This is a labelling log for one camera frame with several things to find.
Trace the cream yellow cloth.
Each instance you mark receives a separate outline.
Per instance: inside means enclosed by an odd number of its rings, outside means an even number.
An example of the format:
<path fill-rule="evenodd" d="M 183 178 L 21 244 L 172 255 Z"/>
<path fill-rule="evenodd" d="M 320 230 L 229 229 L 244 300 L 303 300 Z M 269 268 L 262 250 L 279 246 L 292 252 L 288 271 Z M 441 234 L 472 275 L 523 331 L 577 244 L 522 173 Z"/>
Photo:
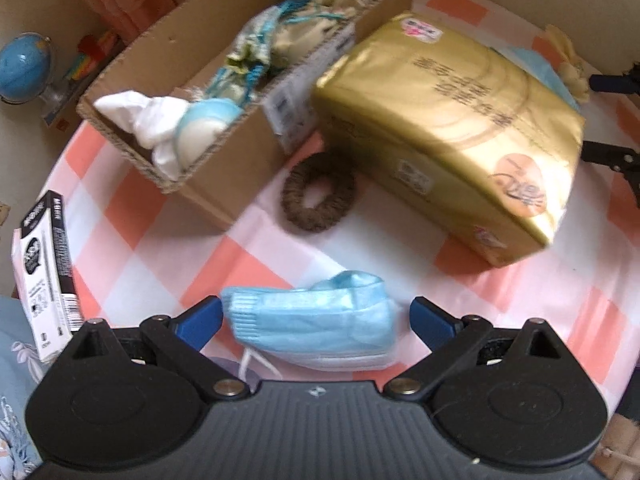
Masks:
<path fill-rule="evenodd" d="M 587 103 L 590 92 L 588 76 L 584 61 L 576 53 L 573 41 L 559 27 L 552 24 L 546 26 L 544 34 L 561 59 L 556 73 L 579 104 Z"/>

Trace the white cloth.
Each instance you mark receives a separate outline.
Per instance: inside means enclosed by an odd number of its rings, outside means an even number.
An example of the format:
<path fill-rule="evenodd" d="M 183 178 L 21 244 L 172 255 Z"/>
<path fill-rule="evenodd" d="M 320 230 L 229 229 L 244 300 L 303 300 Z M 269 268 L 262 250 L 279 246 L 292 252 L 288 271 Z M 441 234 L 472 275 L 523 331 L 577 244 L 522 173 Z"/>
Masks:
<path fill-rule="evenodd" d="M 178 123 L 190 102 L 173 96 L 154 96 L 128 90 L 102 96 L 94 108 L 122 131 L 134 136 L 152 154 L 156 170 L 167 180 L 177 181 L 182 173 L 174 147 Z"/>

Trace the patterned drawstring pouch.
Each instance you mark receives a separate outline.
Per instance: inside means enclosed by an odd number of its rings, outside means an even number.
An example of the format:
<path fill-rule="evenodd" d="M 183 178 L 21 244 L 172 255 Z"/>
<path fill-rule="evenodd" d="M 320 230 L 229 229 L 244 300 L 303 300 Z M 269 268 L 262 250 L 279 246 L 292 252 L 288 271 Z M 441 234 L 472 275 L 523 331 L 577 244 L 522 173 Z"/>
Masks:
<path fill-rule="evenodd" d="M 256 96 L 259 84 L 267 77 L 287 70 L 271 66 L 271 44 L 277 24 L 310 0 L 283 0 L 251 18 L 233 41 L 222 66 L 201 91 L 203 99 L 229 99 L 239 107 Z"/>

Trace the red white checkered tablecloth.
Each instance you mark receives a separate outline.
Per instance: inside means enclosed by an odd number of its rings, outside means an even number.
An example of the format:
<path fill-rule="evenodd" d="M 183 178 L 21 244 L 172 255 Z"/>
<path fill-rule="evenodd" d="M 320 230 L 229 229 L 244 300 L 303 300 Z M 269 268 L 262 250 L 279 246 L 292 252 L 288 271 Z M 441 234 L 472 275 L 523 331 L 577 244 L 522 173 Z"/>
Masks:
<path fill-rule="evenodd" d="M 47 180 L 64 196 L 81 312 L 130 326 L 231 285 L 306 287 L 366 271 L 398 304 L 424 296 L 504 327 L 545 318 L 606 403 L 620 402 L 639 353 L 639 213 L 619 174 L 580 165 L 553 245 L 500 269 L 368 179 L 336 228 L 297 233 L 280 217 L 282 183 L 275 177 L 218 234 L 82 125 Z"/>

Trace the gold tissue paper pack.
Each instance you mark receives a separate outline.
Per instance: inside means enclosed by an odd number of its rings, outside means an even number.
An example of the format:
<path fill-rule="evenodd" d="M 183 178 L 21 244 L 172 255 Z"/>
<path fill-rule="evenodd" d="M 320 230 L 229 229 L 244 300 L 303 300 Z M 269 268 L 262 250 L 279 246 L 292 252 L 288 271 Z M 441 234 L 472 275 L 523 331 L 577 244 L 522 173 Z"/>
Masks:
<path fill-rule="evenodd" d="M 406 12 L 330 67 L 311 102 L 328 148 L 493 266 L 553 242 L 585 121 L 501 52 Z"/>

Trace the black white toothpaste box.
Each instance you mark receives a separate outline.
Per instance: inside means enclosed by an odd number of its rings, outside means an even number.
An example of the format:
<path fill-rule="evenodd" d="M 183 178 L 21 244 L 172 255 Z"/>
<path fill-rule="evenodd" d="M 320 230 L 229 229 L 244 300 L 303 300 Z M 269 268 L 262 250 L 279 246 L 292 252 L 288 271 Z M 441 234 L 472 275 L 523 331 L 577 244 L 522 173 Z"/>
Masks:
<path fill-rule="evenodd" d="M 74 282 L 63 196 L 44 192 L 23 218 L 17 235 L 18 294 L 39 359 L 51 363 L 85 322 Z"/>

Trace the colourful folded papers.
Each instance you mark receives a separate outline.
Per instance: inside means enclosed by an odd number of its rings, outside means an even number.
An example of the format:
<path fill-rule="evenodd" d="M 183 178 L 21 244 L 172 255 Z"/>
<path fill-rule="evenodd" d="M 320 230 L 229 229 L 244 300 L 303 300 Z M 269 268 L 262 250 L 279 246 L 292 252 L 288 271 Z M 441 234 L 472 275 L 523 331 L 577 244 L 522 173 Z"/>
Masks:
<path fill-rule="evenodd" d="M 69 81 L 80 81 L 95 70 L 100 63 L 117 50 L 120 38 L 112 30 L 100 36 L 87 35 L 77 45 L 77 56 L 65 74 Z"/>

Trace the blue desk globe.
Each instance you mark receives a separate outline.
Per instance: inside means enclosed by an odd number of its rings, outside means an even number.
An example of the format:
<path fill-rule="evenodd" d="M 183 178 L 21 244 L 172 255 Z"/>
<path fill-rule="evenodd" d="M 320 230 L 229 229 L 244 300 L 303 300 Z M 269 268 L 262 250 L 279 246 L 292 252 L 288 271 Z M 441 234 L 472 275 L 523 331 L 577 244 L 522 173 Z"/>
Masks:
<path fill-rule="evenodd" d="M 23 32 L 1 49 L 1 101 L 22 105 L 47 88 L 53 70 L 49 37 Z"/>

